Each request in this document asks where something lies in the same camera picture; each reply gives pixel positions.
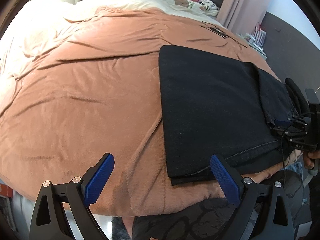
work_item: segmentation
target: orange blanket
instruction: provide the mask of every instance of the orange blanket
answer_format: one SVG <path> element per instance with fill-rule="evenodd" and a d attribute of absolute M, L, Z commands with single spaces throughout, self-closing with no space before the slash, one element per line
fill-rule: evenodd
<path fill-rule="evenodd" d="M 171 186 L 161 122 L 158 52 L 174 44 L 253 62 L 260 55 L 201 22 L 158 9 L 100 8 L 77 31 L 30 62 L 0 112 L 0 178 L 35 201 L 41 184 L 69 182 L 105 152 L 115 169 L 93 213 L 142 216 L 223 197 L 216 181 Z M 299 153 L 292 153 L 294 161 Z M 251 177 L 260 182 L 281 164 Z"/>

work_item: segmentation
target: black cable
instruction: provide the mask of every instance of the black cable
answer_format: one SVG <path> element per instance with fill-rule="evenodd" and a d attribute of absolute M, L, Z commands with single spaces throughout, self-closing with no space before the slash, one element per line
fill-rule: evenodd
<path fill-rule="evenodd" d="M 284 153 L 283 153 L 283 137 L 285 135 L 285 132 L 287 132 L 287 130 L 294 124 L 295 121 L 297 121 L 299 118 L 303 117 L 304 115 L 307 114 L 314 114 L 312 112 L 307 112 L 307 113 L 303 113 L 298 115 L 295 119 L 293 119 L 291 121 L 291 124 L 283 131 L 282 135 L 281 135 L 281 140 L 280 140 L 280 146 L 281 146 L 281 154 L 282 154 L 282 164 L 283 164 L 283 169 L 284 169 L 284 179 L 283 179 L 283 186 L 285 185 L 285 164 L 284 164 Z"/>
<path fill-rule="evenodd" d="M 245 48 L 247 48 L 247 46 L 243 45 L 241 42 L 239 42 L 239 41 L 237 41 L 236 39 L 234 39 L 233 37 L 229 36 L 229 35 L 226 34 L 223 30 L 219 29 L 219 28 L 216 27 L 215 25 L 213 25 L 213 24 L 211 24 L 211 23 L 203 22 L 203 21 L 202 21 L 202 23 L 205 25 L 205 27 L 204 27 L 204 26 L 201 26 L 201 25 L 200 25 L 200 27 L 205 28 L 205 29 L 211 31 L 211 32 L 213 32 L 213 33 L 221 36 L 221 37 L 224 38 L 224 39 L 230 38 L 230 39 L 232 39 L 233 41 L 235 41 L 236 43 L 238 43 L 239 45 L 244 46 Z"/>

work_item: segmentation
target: red box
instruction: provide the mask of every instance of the red box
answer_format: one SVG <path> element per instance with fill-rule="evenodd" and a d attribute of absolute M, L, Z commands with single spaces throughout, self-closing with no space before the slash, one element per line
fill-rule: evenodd
<path fill-rule="evenodd" d="M 0 183 L 0 196 L 3 197 L 13 197 L 13 190 L 12 188 L 8 187 L 7 185 L 3 185 Z"/>

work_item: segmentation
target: blue gripper pad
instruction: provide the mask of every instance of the blue gripper pad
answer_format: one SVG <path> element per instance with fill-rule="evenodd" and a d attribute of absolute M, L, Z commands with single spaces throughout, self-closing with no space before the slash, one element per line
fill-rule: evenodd
<path fill-rule="evenodd" d="M 228 202 L 238 207 L 241 203 L 240 188 L 216 155 L 210 158 L 210 168 Z"/>
<path fill-rule="evenodd" d="M 112 154 L 109 154 L 85 187 L 83 200 L 85 206 L 89 207 L 89 205 L 96 203 L 114 167 L 115 159 Z"/>

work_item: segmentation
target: metal screw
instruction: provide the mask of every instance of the metal screw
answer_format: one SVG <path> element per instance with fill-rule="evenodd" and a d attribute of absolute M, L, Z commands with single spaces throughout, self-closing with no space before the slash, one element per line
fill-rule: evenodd
<path fill-rule="evenodd" d="M 79 181 L 81 181 L 81 178 L 80 178 L 80 177 L 74 177 L 74 178 L 72 179 L 72 182 L 73 182 L 73 183 L 78 183 Z"/>
<path fill-rule="evenodd" d="M 276 186 L 276 187 L 281 187 L 281 183 L 280 183 L 279 181 L 276 181 L 276 182 L 275 182 L 275 186 Z"/>
<path fill-rule="evenodd" d="M 245 182 L 246 184 L 251 184 L 251 183 L 252 183 L 252 179 L 246 177 L 246 178 L 244 178 L 244 182 Z"/>
<path fill-rule="evenodd" d="M 42 186 L 44 186 L 44 187 L 48 187 L 50 185 L 50 181 L 45 181 L 43 184 L 42 184 Z"/>

